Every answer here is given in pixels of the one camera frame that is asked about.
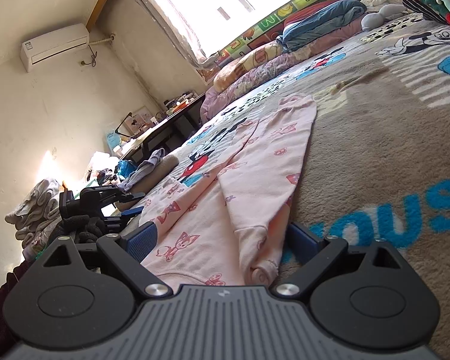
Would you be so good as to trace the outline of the left hand black glove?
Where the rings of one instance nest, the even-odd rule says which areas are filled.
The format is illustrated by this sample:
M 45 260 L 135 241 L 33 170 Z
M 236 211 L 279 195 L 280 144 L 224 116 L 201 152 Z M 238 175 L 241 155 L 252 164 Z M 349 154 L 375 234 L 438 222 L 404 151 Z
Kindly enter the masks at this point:
M 99 217 L 76 215 L 61 220 L 49 236 L 50 246 L 59 236 L 74 236 L 75 244 L 95 243 L 105 236 L 105 223 Z

